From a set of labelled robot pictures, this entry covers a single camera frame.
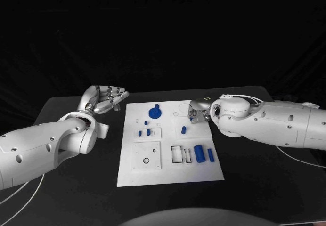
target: table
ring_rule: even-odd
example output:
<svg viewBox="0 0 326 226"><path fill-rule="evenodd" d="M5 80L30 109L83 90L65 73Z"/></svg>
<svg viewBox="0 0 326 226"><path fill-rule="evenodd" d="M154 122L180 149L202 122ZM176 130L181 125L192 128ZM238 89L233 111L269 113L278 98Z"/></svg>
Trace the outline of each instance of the table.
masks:
<svg viewBox="0 0 326 226"><path fill-rule="evenodd" d="M117 187L119 149L127 103L217 98L242 94L272 101L259 86L131 93L121 111L96 115L109 125L92 151L63 161L46 173L36 196L10 225L118 225L148 213L186 207L235 210L278 224L326 220L326 174L321 168L290 159L278 149L243 137L220 134L209 122L225 180L151 186ZM57 121L76 110L80 97L47 100L34 124ZM305 149L282 150L317 164ZM27 202L40 178L0 206L3 223ZM0 191L3 200L17 187Z"/></svg>

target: rectangular hole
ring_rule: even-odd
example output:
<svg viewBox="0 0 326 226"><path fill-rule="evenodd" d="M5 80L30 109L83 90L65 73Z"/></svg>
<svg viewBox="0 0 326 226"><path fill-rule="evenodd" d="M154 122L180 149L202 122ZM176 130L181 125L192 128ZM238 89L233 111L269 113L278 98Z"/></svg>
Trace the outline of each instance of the rectangular hole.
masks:
<svg viewBox="0 0 326 226"><path fill-rule="evenodd" d="M184 149L184 157L186 157L186 163L192 163L192 158L190 158L190 151L189 151L189 149Z"/></svg>
<svg viewBox="0 0 326 226"><path fill-rule="evenodd" d="M181 147L171 147L171 163L181 163Z"/></svg>

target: black backdrop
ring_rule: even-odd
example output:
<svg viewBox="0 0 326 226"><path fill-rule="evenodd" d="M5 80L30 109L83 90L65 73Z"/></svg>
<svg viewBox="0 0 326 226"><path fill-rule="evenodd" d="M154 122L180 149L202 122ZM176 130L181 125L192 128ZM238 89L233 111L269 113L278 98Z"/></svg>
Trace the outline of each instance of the black backdrop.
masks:
<svg viewBox="0 0 326 226"><path fill-rule="evenodd" d="M323 106L324 1L14 2L1 7L0 133L91 85L265 86Z"/></svg>

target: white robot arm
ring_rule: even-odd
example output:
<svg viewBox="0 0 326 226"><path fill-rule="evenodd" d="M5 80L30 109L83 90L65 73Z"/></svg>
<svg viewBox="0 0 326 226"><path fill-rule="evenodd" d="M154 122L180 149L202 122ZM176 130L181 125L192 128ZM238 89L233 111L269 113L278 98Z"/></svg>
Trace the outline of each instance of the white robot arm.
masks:
<svg viewBox="0 0 326 226"><path fill-rule="evenodd" d="M192 100L187 117L192 123L212 119L229 137L295 148L326 150L326 110L291 103L249 102L222 95L217 100Z"/></svg>
<svg viewBox="0 0 326 226"><path fill-rule="evenodd" d="M91 86L78 110L57 122L14 130L0 136L0 190L33 180L79 153L86 154L96 138L104 139L108 125L95 114L119 110L118 102L128 96L124 88Z"/></svg>

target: black cloth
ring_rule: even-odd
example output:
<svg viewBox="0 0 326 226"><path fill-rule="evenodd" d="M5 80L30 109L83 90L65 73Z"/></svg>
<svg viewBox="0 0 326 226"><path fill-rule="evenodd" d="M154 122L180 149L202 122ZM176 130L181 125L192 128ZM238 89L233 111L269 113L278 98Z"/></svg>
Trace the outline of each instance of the black cloth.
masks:
<svg viewBox="0 0 326 226"><path fill-rule="evenodd" d="M117 187L127 103L217 98L220 94L242 94L272 101L262 87L131 93L121 102L119 112L95 117L99 123L109 125L106 138L96 140L86 155L65 160L46 173L30 204L7 225L114 226L144 214L184 207L235 210L275 223L326 220L324 170L290 159L271 145L225 136L212 122L223 181ZM50 98L34 124L57 121L76 110L79 99ZM317 164L307 149L282 150ZM24 205L39 180L34 179L0 206L0 222ZM17 188L3 190L0 200Z"/></svg>

